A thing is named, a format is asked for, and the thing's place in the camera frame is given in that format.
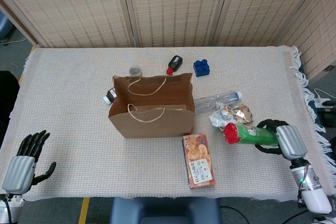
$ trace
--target red cap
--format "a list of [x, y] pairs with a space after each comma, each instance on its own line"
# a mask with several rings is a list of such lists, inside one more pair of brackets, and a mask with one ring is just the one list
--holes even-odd
[[236, 144], [239, 142], [238, 129], [234, 123], [228, 123], [224, 128], [224, 138], [229, 144]]
[[173, 72], [174, 70], [172, 68], [168, 68], [166, 73], [169, 75], [169, 76], [172, 76], [173, 75]]

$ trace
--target brown paper bag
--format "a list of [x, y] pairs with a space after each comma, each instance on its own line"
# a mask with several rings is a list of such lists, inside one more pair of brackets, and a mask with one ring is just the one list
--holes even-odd
[[114, 76], [117, 98], [109, 119], [125, 138], [190, 134], [195, 118], [191, 76]]

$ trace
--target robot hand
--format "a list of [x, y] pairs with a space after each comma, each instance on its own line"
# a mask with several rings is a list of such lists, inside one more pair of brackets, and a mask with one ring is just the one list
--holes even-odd
[[297, 183], [299, 206], [303, 205], [302, 200], [311, 212], [328, 215], [332, 208], [322, 186], [319, 177], [316, 176], [310, 163], [304, 159], [308, 150], [301, 138], [299, 131], [284, 121], [267, 119], [258, 124], [257, 127], [266, 126], [274, 131], [279, 148], [256, 147], [264, 152], [271, 154], [282, 154], [284, 158], [291, 161], [290, 170]]
[[15, 157], [11, 160], [2, 188], [8, 195], [0, 195], [0, 223], [16, 223], [24, 205], [22, 194], [49, 178], [55, 170], [56, 162], [50, 165], [49, 170], [35, 177], [36, 163], [42, 147], [50, 133], [42, 131], [28, 135], [23, 139]]

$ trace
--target power strip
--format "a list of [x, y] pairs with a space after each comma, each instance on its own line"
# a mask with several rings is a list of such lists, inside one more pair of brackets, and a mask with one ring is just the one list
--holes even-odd
[[321, 99], [314, 98], [315, 107], [316, 108], [322, 108], [322, 109], [330, 109], [330, 108], [332, 108], [332, 106], [323, 106], [322, 103], [324, 103], [325, 101], [330, 101], [330, 99], [329, 98], [321, 98]]

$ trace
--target blue toy block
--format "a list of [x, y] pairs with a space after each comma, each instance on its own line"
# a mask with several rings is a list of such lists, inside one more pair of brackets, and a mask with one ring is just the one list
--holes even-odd
[[200, 61], [197, 60], [194, 62], [194, 70], [196, 77], [207, 76], [210, 73], [210, 67], [206, 59]]

